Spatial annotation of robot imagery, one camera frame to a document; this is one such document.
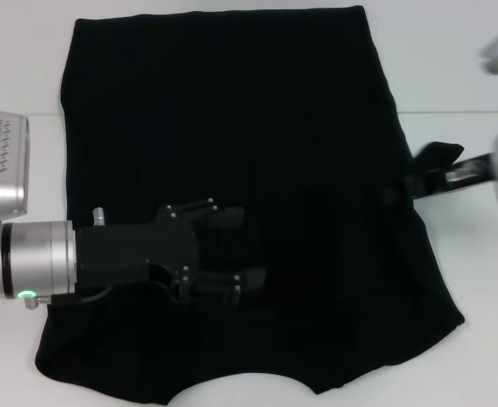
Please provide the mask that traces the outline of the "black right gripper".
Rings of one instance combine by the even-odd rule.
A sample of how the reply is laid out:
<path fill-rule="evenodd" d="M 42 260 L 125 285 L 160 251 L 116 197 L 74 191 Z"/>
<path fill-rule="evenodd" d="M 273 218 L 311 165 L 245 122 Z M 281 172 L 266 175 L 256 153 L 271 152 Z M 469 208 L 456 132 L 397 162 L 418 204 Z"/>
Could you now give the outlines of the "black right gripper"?
<path fill-rule="evenodd" d="M 404 178 L 411 200 L 426 198 L 495 180 L 492 154 L 484 154 L 426 173 L 410 170 Z"/>

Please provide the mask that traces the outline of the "black t-shirt with FREE print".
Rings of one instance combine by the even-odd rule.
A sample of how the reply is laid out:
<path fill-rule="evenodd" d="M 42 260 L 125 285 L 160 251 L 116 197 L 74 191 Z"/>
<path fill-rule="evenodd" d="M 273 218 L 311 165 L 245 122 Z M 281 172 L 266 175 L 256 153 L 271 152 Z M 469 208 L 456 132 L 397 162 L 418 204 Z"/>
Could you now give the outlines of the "black t-shirt with FREE print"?
<path fill-rule="evenodd" d="M 149 285 L 52 306 L 36 368 L 138 403 L 241 373 L 314 393 L 464 322 L 405 190 L 413 164 L 362 7 L 78 20 L 61 86 L 67 216 L 240 206 L 266 283 L 238 306 Z"/>

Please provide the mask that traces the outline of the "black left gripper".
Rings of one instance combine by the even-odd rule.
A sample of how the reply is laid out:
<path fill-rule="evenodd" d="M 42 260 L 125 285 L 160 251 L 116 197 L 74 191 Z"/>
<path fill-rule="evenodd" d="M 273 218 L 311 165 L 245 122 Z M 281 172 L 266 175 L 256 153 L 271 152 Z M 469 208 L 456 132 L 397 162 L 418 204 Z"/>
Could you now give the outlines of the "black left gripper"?
<path fill-rule="evenodd" d="M 244 216 L 243 207 L 223 207 L 205 198 L 169 203 L 149 223 L 79 228 L 76 288 L 89 293 L 152 283 L 181 304 L 237 307 L 244 294 L 263 290 L 266 270 L 198 270 L 195 230 L 237 229 Z"/>

